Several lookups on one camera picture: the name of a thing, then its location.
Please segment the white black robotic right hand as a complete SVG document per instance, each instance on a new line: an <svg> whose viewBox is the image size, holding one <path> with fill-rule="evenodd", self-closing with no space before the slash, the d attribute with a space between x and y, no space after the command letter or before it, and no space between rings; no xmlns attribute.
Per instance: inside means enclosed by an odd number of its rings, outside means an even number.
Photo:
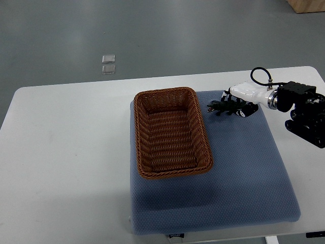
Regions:
<svg viewBox="0 0 325 244"><path fill-rule="evenodd" d="M221 101L231 101L236 98L239 102L246 104L234 111L240 117L249 117L258 110L258 105L262 104L266 108L277 109L277 89L272 84L266 86L259 85L253 81L246 81L225 90L221 96Z"/></svg>

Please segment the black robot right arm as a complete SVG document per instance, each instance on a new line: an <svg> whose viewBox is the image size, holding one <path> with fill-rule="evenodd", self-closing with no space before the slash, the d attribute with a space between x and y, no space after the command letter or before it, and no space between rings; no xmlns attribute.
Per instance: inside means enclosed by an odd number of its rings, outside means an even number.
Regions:
<svg viewBox="0 0 325 244"><path fill-rule="evenodd" d="M324 95L316 87L290 81L277 88L277 109L290 112L288 131L324 148Z"/></svg>

